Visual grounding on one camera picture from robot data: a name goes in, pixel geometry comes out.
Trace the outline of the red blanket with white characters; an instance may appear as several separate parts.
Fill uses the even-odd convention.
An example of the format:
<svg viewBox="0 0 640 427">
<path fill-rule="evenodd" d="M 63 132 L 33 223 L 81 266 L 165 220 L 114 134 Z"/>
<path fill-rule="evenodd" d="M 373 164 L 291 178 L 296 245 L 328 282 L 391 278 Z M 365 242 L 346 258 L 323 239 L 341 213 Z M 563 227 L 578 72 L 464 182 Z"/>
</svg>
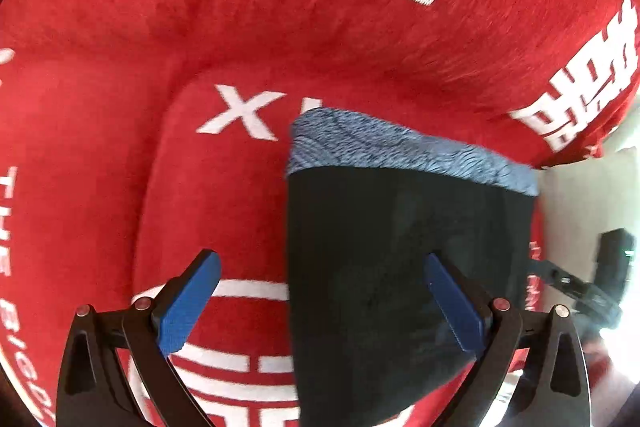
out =
<svg viewBox="0 0 640 427">
<path fill-rule="evenodd" d="M 217 426 L 296 426 L 294 121 L 333 108 L 540 168 L 639 88 L 639 0 L 1 0 L 1 421 L 56 426 L 82 305 L 221 280 L 171 364 Z"/>
</svg>

